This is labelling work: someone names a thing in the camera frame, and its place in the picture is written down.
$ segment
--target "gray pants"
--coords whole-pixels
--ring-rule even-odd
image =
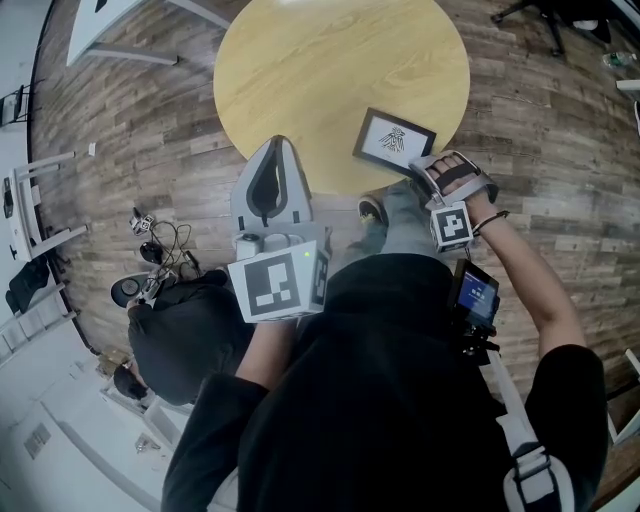
[[[438,258],[429,232],[429,217],[420,210],[418,196],[409,183],[401,181],[389,187],[382,202],[389,228],[380,222],[367,222],[364,236],[347,247],[336,270],[374,254],[422,254]]]

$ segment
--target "bracelet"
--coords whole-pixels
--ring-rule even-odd
[[[504,218],[506,219],[511,212],[509,210],[502,210],[501,212],[496,213],[494,216],[489,217],[488,219],[484,219],[482,222],[479,222],[475,228],[473,228],[473,236],[478,236],[480,234],[480,230],[485,227],[489,222],[492,222],[496,219]]]

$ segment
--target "black and white marker cube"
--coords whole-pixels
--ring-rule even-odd
[[[473,228],[464,201],[433,210],[430,228],[438,253],[464,249],[473,240]]]
[[[327,291],[329,256],[318,242],[260,253],[229,265],[247,323],[321,313]]]

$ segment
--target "dark hair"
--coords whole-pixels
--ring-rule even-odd
[[[147,396],[147,388],[140,384],[131,370],[125,368],[124,365],[118,366],[113,372],[113,383],[116,385],[116,389],[128,398],[142,400]]]

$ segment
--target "round wooden table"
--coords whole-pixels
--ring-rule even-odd
[[[352,156],[368,107],[453,137],[469,96],[458,31],[432,0],[252,0],[227,32],[214,98],[246,158],[294,144],[311,190],[356,194],[399,174]]]

